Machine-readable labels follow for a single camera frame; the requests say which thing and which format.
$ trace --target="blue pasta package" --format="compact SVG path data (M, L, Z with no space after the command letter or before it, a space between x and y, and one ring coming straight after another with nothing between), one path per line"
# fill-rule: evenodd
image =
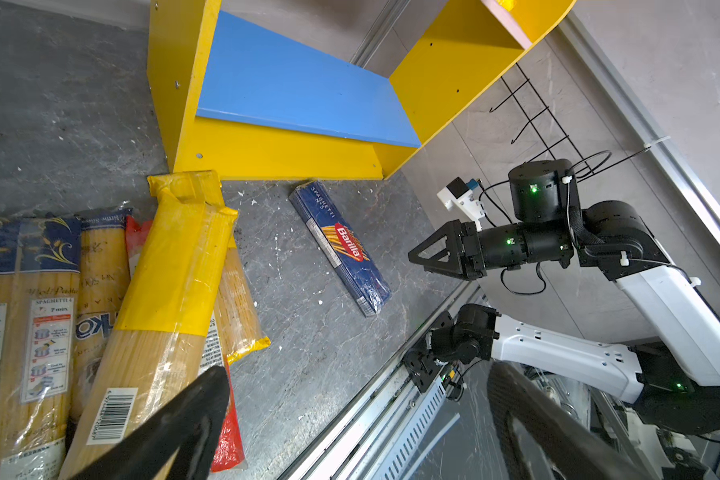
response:
M319 181L288 197L365 316L376 315L392 292Z

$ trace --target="yellow shelf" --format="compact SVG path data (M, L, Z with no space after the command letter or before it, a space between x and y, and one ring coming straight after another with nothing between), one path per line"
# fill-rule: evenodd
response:
M574 2L517 0L511 13L536 44ZM171 171L212 169L224 180L377 180L418 151L197 117L219 8L220 0L153 4L147 76ZM526 52L480 0L451 0L389 79L420 148Z

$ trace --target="barcode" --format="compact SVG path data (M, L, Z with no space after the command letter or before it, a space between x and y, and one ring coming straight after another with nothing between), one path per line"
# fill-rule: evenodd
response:
M107 389L96 422L90 430L88 445L118 443L125 436L137 388Z
M371 307L371 304L368 303L368 301L365 299L364 296L361 296L360 298L355 299L355 302L357 302L358 305L360 305L360 310L362 310L363 315L371 316L376 313L376 312L374 312L373 307Z
M336 255L336 252L333 251L333 247L328 242L326 236L323 235L320 227L317 226L317 223L315 223L314 218L310 218L309 220L307 220L307 228L309 228L309 231L312 232L312 236L315 237L315 240L317 240L317 243L318 245L320 245L320 248L322 248L322 251L326 253L328 261L331 262L333 268L341 265L342 261L338 259L338 255Z

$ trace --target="gray table surface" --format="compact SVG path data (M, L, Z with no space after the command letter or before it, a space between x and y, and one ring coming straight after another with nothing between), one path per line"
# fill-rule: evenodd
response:
M128 201L146 218L166 172L146 82L146 33L0 3L0 215ZM392 288L366 319L288 202L292 182L224 182L272 346L234 365L248 469L274 478L456 286L408 263L432 228L400 174L327 182Z

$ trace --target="robotic arm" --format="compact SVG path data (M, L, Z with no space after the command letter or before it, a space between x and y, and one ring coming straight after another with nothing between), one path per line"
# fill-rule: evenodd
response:
M567 268L576 249L582 267L599 268L627 294L663 346L582 340L468 305L456 323L443 321L427 334L425 348L409 353L413 364L422 367L427 358L521 362L608 392L633 404L643 421L675 432L720 428L720 322L696 292L698 279L671 262L632 206L608 200L582 210L568 160L527 162L509 172L508 183L519 223L482 230L479 218L448 222L409 253L410 261L426 271L476 280L487 270L548 260ZM475 200L462 184L456 179L447 187L451 203L472 211ZM442 240L445 248L422 255Z

